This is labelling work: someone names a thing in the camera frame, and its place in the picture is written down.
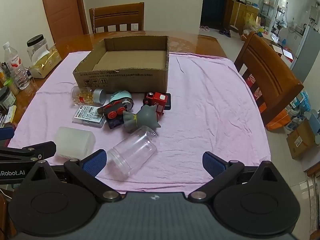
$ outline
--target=gray silicone toy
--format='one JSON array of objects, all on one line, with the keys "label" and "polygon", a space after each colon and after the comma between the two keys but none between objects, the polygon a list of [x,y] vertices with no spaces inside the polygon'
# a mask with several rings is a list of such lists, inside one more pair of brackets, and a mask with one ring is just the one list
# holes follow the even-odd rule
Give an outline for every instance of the gray silicone toy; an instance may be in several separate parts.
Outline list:
[{"label": "gray silicone toy", "polygon": [[133,132],[145,125],[152,130],[157,127],[161,127],[158,124],[158,118],[156,114],[157,106],[144,105],[136,114],[123,111],[124,127],[127,132]]}]

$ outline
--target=black lid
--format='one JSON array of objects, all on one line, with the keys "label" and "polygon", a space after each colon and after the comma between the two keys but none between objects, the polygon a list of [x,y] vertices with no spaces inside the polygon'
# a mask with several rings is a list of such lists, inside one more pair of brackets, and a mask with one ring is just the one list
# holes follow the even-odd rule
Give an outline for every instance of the black lid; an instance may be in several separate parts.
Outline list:
[{"label": "black lid", "polygon": [[31,47],[44,39],[43,34],[39,34],[27,41],[27,46]]},{"label": "black lid", "polygon": [[4,86],[0,89],[0,101],[2,101],[10,92],[10,89],[7,86]]}]

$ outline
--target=blue gripper pad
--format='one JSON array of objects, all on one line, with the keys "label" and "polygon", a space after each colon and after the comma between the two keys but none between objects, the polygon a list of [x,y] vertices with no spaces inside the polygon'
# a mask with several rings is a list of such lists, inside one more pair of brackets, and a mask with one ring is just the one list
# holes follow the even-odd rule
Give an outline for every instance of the blue gripper pad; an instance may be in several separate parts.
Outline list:
[{"label": "blue gripper pad", "polygon": [[97,176],[97,174],[106,166],[107,164],[107,153],[105,150],[98,150],[88,157],[84,158],[80,162],[80,167],[92,176]]},{"label": "blue gripper pad", "polygon": [[205,152],[202,155],[202,166],[214,178],[227,169],[228,162],[211,152]]}]

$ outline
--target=barcode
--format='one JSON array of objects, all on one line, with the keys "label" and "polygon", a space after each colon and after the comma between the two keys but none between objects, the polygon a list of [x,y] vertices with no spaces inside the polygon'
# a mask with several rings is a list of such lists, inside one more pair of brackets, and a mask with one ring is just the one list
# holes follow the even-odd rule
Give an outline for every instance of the barcode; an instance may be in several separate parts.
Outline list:
[{"label": "barcode", "polygon": [[92,119],[96,119],[96,120],[101,120],[101,114],[98,114],[98,112],[96,111],[95,113],[94,113],[94,116],[92,117]]}]

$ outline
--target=water bottle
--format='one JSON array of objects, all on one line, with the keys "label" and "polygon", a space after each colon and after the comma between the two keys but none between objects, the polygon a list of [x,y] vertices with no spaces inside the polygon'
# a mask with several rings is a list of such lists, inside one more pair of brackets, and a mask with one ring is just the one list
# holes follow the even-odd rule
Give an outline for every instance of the water bottle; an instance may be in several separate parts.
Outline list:
[{"label": "water bottle", "polygon": [[30,81],[18,52],[10,46],[9,42],[4,44],[3,48],[4,60],[10,69],[12,77],[15,79],[15,83],[21,90],[25,89],[30,84]]}]

